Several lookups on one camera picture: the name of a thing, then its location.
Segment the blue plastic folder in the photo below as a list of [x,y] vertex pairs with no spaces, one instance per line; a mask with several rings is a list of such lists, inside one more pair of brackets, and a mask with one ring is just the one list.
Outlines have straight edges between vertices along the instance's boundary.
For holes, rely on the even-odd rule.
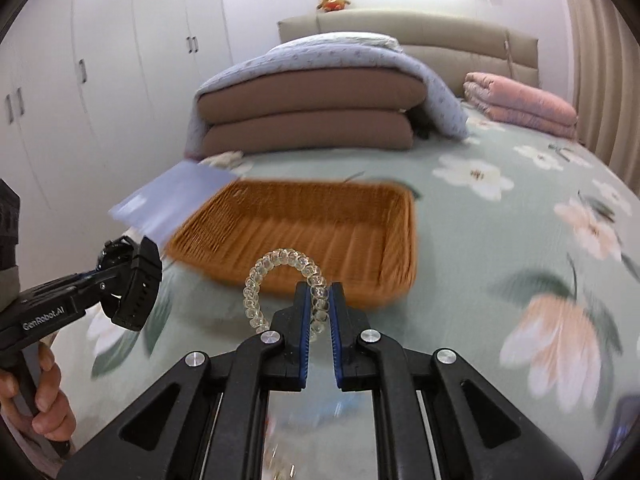
[[209,198],[236,178],[230,171],[184,160],[109,213],[162,247]]

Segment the white wall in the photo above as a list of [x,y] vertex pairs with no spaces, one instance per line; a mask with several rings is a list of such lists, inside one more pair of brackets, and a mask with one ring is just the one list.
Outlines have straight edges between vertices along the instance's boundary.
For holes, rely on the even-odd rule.
[[[351,0],[350,8],[397,7],[468,16],[500,23],[540,40],[542,88],[572,98],[566,0]],[[264,54],[279,43],[277,22],[315,12],[318,0],[224,0],[234,62]]]

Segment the brown cushion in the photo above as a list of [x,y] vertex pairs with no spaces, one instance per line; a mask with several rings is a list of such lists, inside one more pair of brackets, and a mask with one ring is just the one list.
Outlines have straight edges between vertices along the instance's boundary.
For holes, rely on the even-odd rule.
[[219,124],[305,110],[408,110],[426,95],[424,83],[396,70],[326,68],[265,75],[204,94],[198,111]]
[[202,151],[211,156],[235,150],[259,153],[300,148],[408,150],[413,143],[411,125],[399,112],[321,110],[219,124],[205,136]]

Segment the stuffed toy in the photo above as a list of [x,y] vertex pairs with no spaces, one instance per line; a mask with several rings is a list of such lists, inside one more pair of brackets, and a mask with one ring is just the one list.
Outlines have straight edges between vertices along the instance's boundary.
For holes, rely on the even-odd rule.
[[319,0],[318,9],[331,12],[332,10],[343,10],[347,5],[351,5],[349,0]]

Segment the pink folded quilt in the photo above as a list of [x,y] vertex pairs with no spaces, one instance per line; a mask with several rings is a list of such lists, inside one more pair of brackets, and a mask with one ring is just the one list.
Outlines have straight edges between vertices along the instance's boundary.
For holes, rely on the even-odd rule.
[[465,96],[467,101],[492,121],[516,124],[516,126],[532,128],[533,130],[539,130],[540,132],[545,132],[556,137],[564,137],[565,139],[575,140],[577,138],[575,126],[564,126],[564,124],[549,121],[542,117],[529,114],[528,112],[521,112],[519,110],[512,110],[511,108],[485,103],[473,95],[468,94],[466,89]]
[[465,81],[465,95],[469,93],[487,104],[519,110],[564,126],[575,126],[578,121],[574,107],[539,88],[484,72],[471,72]]

